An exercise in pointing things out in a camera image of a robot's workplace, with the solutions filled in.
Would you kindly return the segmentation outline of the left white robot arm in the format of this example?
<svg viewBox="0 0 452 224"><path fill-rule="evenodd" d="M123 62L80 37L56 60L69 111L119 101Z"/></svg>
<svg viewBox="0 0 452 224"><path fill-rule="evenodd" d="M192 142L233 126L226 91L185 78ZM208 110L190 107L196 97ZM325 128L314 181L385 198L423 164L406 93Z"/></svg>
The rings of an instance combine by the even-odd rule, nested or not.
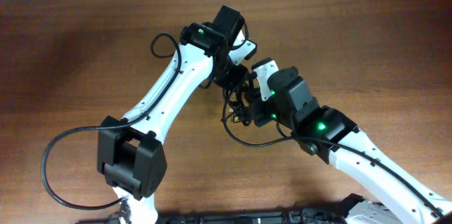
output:
<svg viewBox="0 0 452 224"><path fill-rule="evenodd" d="M155 223L154 193L167 170L163 149L173 121L206 79L236 86L246 72L241 62L256 45L247 40L240 12L222 6L213 22L184 27L172 61L155 85L121 119L108 116L97 142L97 171L119 197L118 223Z"/></svg>

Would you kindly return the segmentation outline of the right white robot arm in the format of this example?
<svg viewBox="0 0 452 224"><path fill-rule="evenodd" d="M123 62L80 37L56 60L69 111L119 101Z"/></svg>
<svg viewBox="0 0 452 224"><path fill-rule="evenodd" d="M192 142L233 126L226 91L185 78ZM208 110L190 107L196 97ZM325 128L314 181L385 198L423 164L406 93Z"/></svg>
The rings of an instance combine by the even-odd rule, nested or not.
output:
<svg viewBox="0 0 452 224"><path fill-rule="evenodd" d="M295 67L254 66L251 75L258 81L249 98L257 126L273 120L290 129L303 151L360 183L402 223L451 219L451 201L392 161L342 112L320 106Z"/></svg>

